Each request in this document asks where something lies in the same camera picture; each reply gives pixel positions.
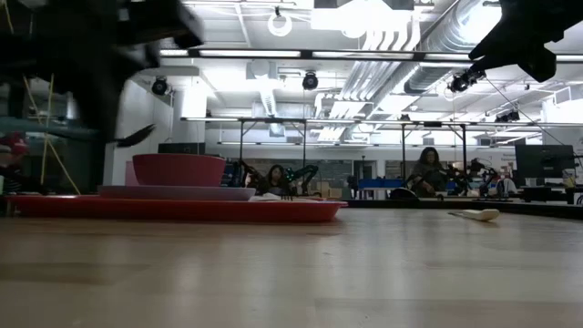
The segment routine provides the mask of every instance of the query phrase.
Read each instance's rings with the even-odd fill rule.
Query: metal pole
[[[465,143],[465,125],[462,125],[462,149],[464,151],[464,173],[467,174],[467,144]]]
[[[401,171],[401,178],[403,178],[403,181],[407,181],[407,177],[405,176],[407,173],[407,168],[406,168],[406,164],[405,164],[405,155],[404,155],[404,140],[407,138],[407,136],[404,134],[404,126],[405,124],[403,124],[401,126],[401,133],[403,136],[403,139],[401,141],[401,146],[403,147],[403,166],[401,167],[402,171]]]
[[[240,144],[239,144],[239,160],[243,160],[243,136],[245,135],[243,131],[243,121],[240,123]]]
[[[306,136],[307,136],[306,131],[307,130],[308,130],[308,124],[303,123],[303,164],[302,164],[303,168],[306,167]]]

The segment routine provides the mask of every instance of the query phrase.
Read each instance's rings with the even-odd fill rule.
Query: desk
[[[347,209],[308,226],[3,219],[0,317],[10,328],[577,327],[581,229],[447,210]]]

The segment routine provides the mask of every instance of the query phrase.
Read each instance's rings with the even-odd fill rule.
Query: woman
[[[437,150],[433,147],[423,149],[413,168],[413,175],[416,176],[413,191],[418,197],[431,197],[436,191],[445,191],[445,177],[439,172],[440,169],[443,168]]]
[[[281,165],[273,165],[267,173],[267,183],[269,185],[269,193],[274,195],[288,195],[289,192],[289,185],[285,178],[283,177],[284,174],[283,166]]]

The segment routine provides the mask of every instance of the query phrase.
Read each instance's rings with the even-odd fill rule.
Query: wire
[[[53,85],[55,84],[55,74],[51,74],[51,83],[49,84],[48,90],[48,110],[46,111],[46,126],[48,127],[48,121],[51,117],[51,107],[53,103]],[[40,184],[45,184],[45,173],[46,173],[46,151],[48,150],[48,134],[45,132],[45,146],[43,147],[43,164],[40,173]]]
[[[518,106],[516,106],[514,104],[514,102],[510,101],[510,99],[508,99],[508,97],[502,92],[500,91],[499,88],[496,87],[496,85],[494,85],[494,83],[492,83],[492,81],[490,81],[489,78],[485,77],[486,81],[488,81],[488,83],[500,94],[500,96],[502,96],[513,108],[515,111],[519,112],[520,114],[522,114],[522,116],[524,116],[525,118],[527,118],[530,122],[532,122],[532,124],[539,128],[542,132],[544,132],[545,134],[547,134],[549,137],[551,137],[552,139],[554,139],[556,142],[558,142],[559,145],[561,146],[566,146],[563,142],[561,142],[561,140],[555,138],[555,136],[553,136],[550,132],[546,131],[543,127],[539,126],[538,123],[530,118],[529,115],[525,114],[524,111],[520,110],[520,108],[518,108]],[[578,156],[578,154],[576,152],[573,152],[573,155],[575,155],[576,157]],[[581,159],[577,159],[579,162],[579,167],[583,169],[583,164],[581,163]],[[577,168],[575,168],[575,179],[577,178]]]
[[[6,22],[8,23],[8,27],[10,28],[10,33],[14,34],[15,29],[14,29],[14,26],[12,24],[12,19],[10,17],[10,10],[8,9],[8,2],[7,1],[4,2],[4,9],[6,11]],[[24,75],[22,75],[22,79],[25,83],[26,93],[28,94],[28,98],[30,99],[30,103],[33,106],[33,110],[35,111],[36,119],[38,120],[38,124],[43,125],[43,121],[39,116],[38,106],[36,105],[35,99],[33,98],[33,94],[32,94],[32,91],[30,89],[30,85],[28,84],[28,80],[26,79],[26,77]],[[54,84],[54,79],[51,77],[51,86],[50,86],[51,90],[53,89],[53,84]],[[69,172],[66,170],[65,164],[63,164],[63,161],[61,161],[61,158],[58,156],[58,153],[56,152],[56,149],[55,149],[55,146],[53,145],[53,142],[50,139],[48,139],[46,136],[45,136],[45,140],[46,140],[46,144],[51,148],[51,150],[53,150],[53,154],[55,155],[56,161],[61,166],[61,169],[63,169],[63,171],[65,172],[65,176],[68,179],[69,183],[73,186],[77,195],[80,195],[81,192],[79,191],[79,188],[77,187],[75,182],[71,179]]]

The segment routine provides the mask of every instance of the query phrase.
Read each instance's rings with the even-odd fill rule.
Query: black equipment
[[[172,91],[172,88],[166,81],[166,77],[156,77],[152,83],[152,92],[157,96],[166,96]]]
[[[521,178],[563,178],[565,169],[575,168],[573,146],[515,145]]]
[[[303,78],[302,87],[304,90],[314,90],[318,87],[318,77],[316,77],[316,73],[314,72],[307,72],[306,76]]]
[[[449,195],[467,196],[469,190],[472,189],[472,187],[470,186],[471,179],[467,176],[465,172],[463,172],[460,169],[454,168],[453,165],[451,164],[448,165],[447,170],[441,173],[447,176],[448,179],[455,183],[455,188],[453,191],[449,192]]]
[[[500,22],[470,52],[470,59],[480,59],[454,77],[453,92],[465,91],[485,77],[487,69],[514,64],[538,82],[552,78],[557,56],[545,44],[562,40],[565,30],[583,20],[581,0],[499,0],[499,4]]]
[[[54,90],[72,92],[83,124],[106,142],[115,139],[126,80],[159,67],[158,41],[173,38],[183,49],[202,44],[200,22],[180,0],[49,0],[34,10],[6,1],[14,33],[0,28],[6,49],[0,52],[0,83],[23,89],[29,78],[50,81],[54,75]],[[118,145],[132,146],[148,135]]]
[[[292,183],[295,180],[306,176],[303,180],[302,186],[302,196],[309,196],[308,194],[308,184],[312,181],[313,177],[318,173],[318,167],[315,165],[306,165],[305,167],[293,170],[293,169],[286,169],[284,177],[288,183]]]

